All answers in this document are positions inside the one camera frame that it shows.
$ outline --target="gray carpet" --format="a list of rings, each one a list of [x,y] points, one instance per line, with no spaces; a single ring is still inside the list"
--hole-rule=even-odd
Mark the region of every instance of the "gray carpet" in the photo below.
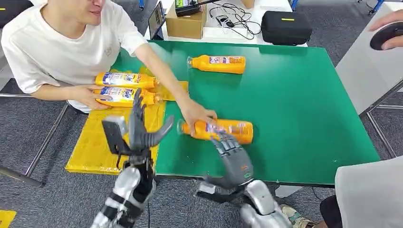
[[[146,0],[144,11],[136,1],[116,0],[129,13],[139,31],[147,28],[148,16],[155,0]],[[308,45],[325,47],[336,65],[353,41],[370,20],[365,3],[355,0],[300,0],[299,12],[307,14],[315,28]],[[14,80],[1,91],[19,93]],[[402,95],[397,94],[388,102],[399,104]],[[0,99],[0,165],[24,172],[46,137],[64,102],[47,102],[36,99]],[[391,145],[399,155],[403,154],[403,112],[377,110],[376,119]],[[116,176],[73,174],[64,166],[86,120],[69,109],[53,140],[46,149],[33,177],[46,181],[43,188],[34,188],[17,180],[0,175],[0,209],[17,211],[13,228],[78,228],[89,227],[95,214],[111,190]],[[381,141],[369,121],[363,124],[382,159],[388,159]],[[164,179],[150,202],[151,227],[237,228],[243,227],[238,210],[231,204],[216,204],[193,196],[195,180]],[[315,188],[321,199],[334,193],[332,189]],[[320,221],[320,200],[311,188],[279,199],[301,214]],[[137,227],[147,226],[147,211],[138,220]]]

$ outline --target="man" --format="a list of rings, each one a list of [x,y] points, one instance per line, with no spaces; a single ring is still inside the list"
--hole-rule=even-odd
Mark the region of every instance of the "man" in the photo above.
[[[377,20],[370,31],[397,21],[403,21],[402,9]],[[403,47],[403,36],[382,44],[383,50],[395,47]],[[315,224],[287,205],[281,205],[281,209],[293,228],[402,228],[402,177],[403,156],[339,167],[335,178],[336,195],[320,204],[324,221]]]
[[[92,93],[99,72],[109,71],[120,48],[137,57],[175,97],[183,117],[213,122],[212,110],[189,98],[171,69],[137,31],[123,8],[110,0],[48,0],[3,29],[1,45],[20,89],[43,100],[67,100],[88,113],[106,109]]]

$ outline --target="detergent bottle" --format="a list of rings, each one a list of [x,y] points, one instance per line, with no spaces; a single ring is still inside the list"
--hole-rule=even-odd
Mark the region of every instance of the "detergent bottle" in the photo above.
[[[189,68],[202,71],[243,74],[246,59],[243,56],[208,56],[188,57]]]
[[[215,139],[219,139],[214,129],[225,130],[226,133],[233,135],[240,144],[250,144],[253,139],[253,124],[247,121],[238,120],[216,120],[216,126],[206,123],[204,121],[196,121],[194,123],[195,133],[193,138],[210,140],[212,136]],[[190,128],[184,120],[178,122],[178,132],[189,134]]]
[[[103,72],[96,76],[95,84],[99,86],[149,89],[157,87],[159,81],[155,77],[150,77],[146,74]]]
[[[132,88],[119,88],[119,87],[104,87],[101,90],[93,90],[96,94],[110,96],[111,99],[96,99],[101,104],[105,104],[111,107],[133,107],[134,94],[137,89]],[[143,104],[153,105],[162,102],[161,97],[156,93],[148,92],[147,90],[141,90],[141,96],[143,97]]]

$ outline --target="robotic arm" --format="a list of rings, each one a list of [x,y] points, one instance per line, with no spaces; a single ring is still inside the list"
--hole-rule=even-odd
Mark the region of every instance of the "robotic arm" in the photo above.
[[[253,166],[249,156],[236,139],[223,131],[216,131],[220,141],[211,139],[219,152],[227,174],[222,178],[204,177],[196,195],[219,203],[228,202],[244,194],[248,203],[241,206],[242,219],[252,228],[291,228],[291,223],[266,184],[253,179]],[[229,195],[215,192],[216,187],[235,189]]]
[[[111,153],[128,155],[122,172],[118,175],[112,192],[98,212],[91,228],[131,228],[141,215],[145,204],[155,190],[153,161],[150,147],[156,146],[173,126],[170,116],[163,127],[148,133],[144,126],[144,108],[141,107],[141,90],[134,96],[128,127],[122,116],[109,116],[102,121]],[[129,145],[122,136],[129,133]],[[221,178],[205,176],[197,196],[219,203],[232,201],[244,195],[249,200],[241,206],[243,220],[252,228],[291,228],[288,218],[274,201],[266,184],[253,178],[253,166],[249,156],[236,139],[222,131],[216,131],[219,141],[211,139],[224,163],[227,174]],[[235,189],[229,195],[215,192],[217,187]]]
[[[153,161],[150,147],[156,146],[173,126],[170,116],[160,130],[148,133],[144,126],[144,108],[141,107],[141,90],[134,95],[133,109],[129,115],[128,129],[122,116],[109,116],[102,121],[109,149],[117,154],[128,155],[115,187],[104,206],[96,215],[91,228],[131,228],[141,215],[144,206],[155,190]],[[129,144],[122,136],[129,133]]]

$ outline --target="yellow mat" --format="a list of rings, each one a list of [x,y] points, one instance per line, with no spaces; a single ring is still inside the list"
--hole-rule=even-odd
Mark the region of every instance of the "yellow mat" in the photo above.
[[[0,210],[0,228],[8,228],[16,214],[12,210]]]
[[[156,131],[163,124],[166,102],[150,105],[145,108],[145,127],[148,131]],[[106,142],[106,136],[101,121],[109,115],[122,115],[128,121],[131,108],[115,107],[108,110],[91,111],[84,125],[77,144],[66,164],[69,172],[118,174],[120,169],[116,167],[117,155],[112,154]],[[158,146],[151,148],[152,159],[156,161]],[[119,168],[127,156],[122,156]]]

